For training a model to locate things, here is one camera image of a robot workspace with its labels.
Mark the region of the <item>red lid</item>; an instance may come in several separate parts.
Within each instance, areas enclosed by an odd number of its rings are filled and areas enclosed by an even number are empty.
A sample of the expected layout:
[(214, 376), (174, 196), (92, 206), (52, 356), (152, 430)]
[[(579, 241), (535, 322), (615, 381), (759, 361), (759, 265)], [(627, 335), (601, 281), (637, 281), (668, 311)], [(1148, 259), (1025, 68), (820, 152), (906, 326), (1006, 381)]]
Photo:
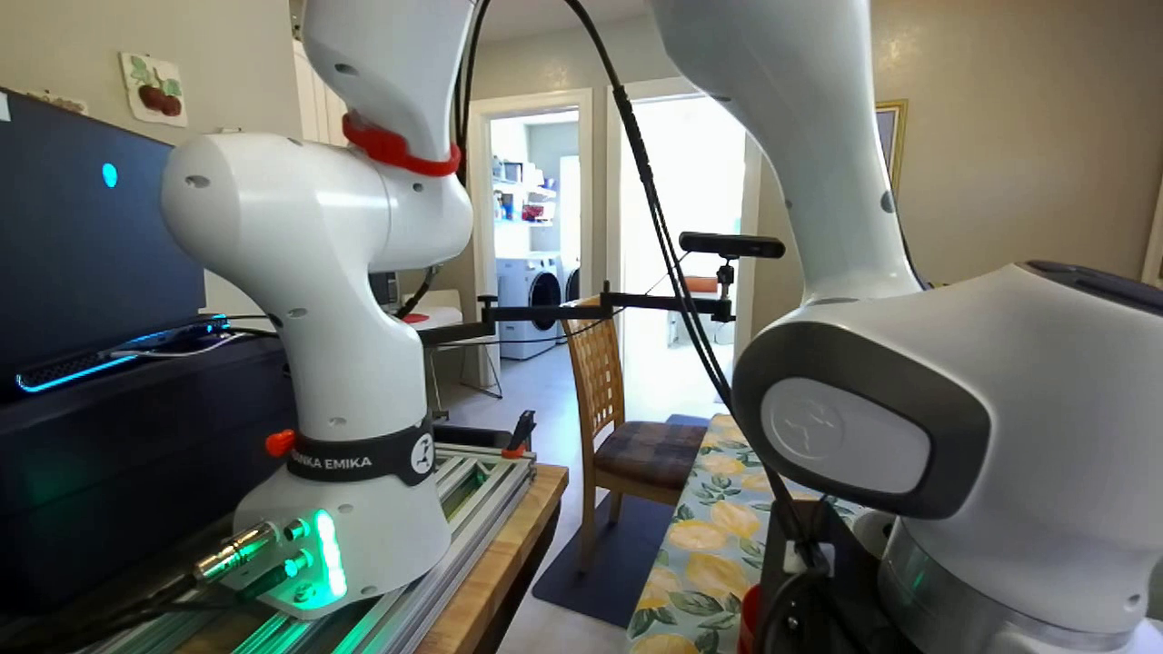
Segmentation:
[(759, 621), (759, 585), (751, 585), (741, 600), (737, 654), (751, 654), (756, 621)]

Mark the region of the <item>wooden chair with cushion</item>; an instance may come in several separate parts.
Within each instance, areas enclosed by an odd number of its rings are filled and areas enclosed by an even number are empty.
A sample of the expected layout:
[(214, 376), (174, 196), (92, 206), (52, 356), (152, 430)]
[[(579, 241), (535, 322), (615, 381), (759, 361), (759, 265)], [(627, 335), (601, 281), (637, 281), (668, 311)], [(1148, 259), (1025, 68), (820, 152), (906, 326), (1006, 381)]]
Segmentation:
[(633, 421), (626, 413), (626, 376), (618, 326), (611, 318), (567, 318), (567, 353), (579, 397), (582, 436), (582, 558), (596, 548), (596, 494), (608, 494), (608, 519), (621, 496), (677, 506), (710, 431), (704, 416)]

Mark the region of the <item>aluminium robot mounting rails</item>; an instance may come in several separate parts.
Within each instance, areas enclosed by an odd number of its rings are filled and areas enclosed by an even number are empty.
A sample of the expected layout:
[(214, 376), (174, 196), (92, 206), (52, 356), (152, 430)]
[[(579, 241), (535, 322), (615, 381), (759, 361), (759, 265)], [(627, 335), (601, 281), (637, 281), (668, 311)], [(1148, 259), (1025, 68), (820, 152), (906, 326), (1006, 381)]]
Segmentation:
[(174, 600), (92, 654), (412, 654), (529, 478), (529, 455), (458, 444), (416, 488), (276, 471)]

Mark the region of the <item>dark blue floor mat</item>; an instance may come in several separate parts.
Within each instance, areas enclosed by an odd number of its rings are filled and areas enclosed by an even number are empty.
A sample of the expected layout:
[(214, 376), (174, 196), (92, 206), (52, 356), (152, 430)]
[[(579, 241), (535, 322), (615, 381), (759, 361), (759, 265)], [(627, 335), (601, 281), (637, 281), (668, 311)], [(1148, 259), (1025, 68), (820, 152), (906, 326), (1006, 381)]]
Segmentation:
[(535, 581), (535, 597), (626, 627), (660, 548), (668, 517), (668, 506), (626, 496), (618, 519), (596, 535), (591, 557), (582, 557), (582, 539), (571, 539)]

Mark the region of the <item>floral lemon tablecloth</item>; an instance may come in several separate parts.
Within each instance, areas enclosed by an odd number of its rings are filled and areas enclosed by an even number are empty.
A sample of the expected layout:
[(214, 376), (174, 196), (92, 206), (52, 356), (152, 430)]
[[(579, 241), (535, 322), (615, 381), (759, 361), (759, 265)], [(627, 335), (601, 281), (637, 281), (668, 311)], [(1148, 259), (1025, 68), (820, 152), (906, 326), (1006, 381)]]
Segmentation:
[(716, 413), (626, 627), (626, 654), (737, 654), (774, 489), (741, 430)]

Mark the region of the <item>framed bird picture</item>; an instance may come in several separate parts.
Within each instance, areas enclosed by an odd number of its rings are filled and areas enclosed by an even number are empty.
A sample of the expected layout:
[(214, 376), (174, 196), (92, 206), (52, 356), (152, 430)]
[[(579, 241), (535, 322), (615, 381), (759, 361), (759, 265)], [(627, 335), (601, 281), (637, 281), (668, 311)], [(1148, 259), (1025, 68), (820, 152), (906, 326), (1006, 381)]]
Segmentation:
[(884, 146), (889, 186), (901, 186), (906, 120), (908, 120), (908, 106), (901, 98), (884, 100), (877, 109), (878, 146)]

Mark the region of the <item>black monitor screen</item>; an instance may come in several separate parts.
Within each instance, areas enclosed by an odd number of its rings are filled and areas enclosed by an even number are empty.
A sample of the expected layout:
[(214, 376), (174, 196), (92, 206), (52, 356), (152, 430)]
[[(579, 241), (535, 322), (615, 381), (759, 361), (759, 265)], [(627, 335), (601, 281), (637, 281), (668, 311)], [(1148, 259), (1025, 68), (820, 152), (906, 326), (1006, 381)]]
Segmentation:
[(40, 397), (186, 326), (203, 267), (162, 225), (169, 146), (32, 93), (0, 98), (0, 375)]

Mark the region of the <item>black control box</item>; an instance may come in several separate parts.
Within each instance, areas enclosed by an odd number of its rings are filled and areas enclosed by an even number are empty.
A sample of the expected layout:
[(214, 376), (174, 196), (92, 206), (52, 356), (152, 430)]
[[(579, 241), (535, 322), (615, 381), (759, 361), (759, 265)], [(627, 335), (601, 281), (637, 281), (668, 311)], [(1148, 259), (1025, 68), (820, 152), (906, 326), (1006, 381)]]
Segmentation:
[(0, 412), (0, 611), (55, 611), (230, 517), (293, 397), (271, 339)]

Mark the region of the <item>fruit wall picture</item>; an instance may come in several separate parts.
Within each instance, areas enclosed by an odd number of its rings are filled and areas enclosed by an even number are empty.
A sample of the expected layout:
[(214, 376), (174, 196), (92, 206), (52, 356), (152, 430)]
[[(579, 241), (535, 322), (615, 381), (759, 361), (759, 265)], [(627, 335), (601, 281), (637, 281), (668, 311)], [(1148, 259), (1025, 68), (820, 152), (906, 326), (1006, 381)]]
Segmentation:
[(126, 109), (140, 122), (169, 122), (169, 126), (189, 122), (186, 80), (174, 61), (124, 52), (118, 76), (124, 76)]

